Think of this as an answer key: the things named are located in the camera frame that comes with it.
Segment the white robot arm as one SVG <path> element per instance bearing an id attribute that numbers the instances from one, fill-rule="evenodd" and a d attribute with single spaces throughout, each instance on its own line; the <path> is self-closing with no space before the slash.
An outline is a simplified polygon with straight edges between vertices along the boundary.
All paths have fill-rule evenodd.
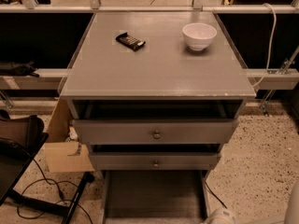
<path id="1" fill-rule="evenodd" d="M 240 224 L 236 215 L 227 208 L 214 210 L 201 224 Z M 258 219 L 246 224 L 299 224 L 299 180 L 292 188 L 286 212 L 281 215 Z"/>

